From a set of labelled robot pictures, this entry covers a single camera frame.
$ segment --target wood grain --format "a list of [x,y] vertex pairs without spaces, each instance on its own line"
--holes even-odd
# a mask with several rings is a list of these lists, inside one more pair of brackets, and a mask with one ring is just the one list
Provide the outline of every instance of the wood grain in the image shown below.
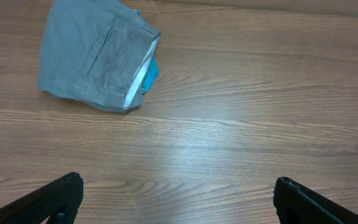
[[0,207],[77,171],[76,223],[278,223],[280,176],[358,213],[358,18],[125,0],[160,76],[116,114],[36,89],[50,3],[0,0]]
[[358,1],[355,0],[160,0],[213,4],[217,6],[248,7],[253,9],[285,10],[315,14],[338,14],[358,16]]

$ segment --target clothing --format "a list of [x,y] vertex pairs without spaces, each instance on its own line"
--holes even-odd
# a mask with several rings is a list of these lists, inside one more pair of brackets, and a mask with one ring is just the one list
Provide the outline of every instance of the clothing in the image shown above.
[[41,45],[38,88],[101,110],[139,106],[159,35],[117,0],[55,0]]
[[[139,10],[135,10],[136,14],[140,15]],[[147,93],[150,88],[152,87],[154,80],[158,77],[159,71],[158,66],[155,61],[155,57],[152,57],[152,61],[149,66],[149,70],[147,71],[146,77],[144,78],[143,84],[142,84],[142,94]]]

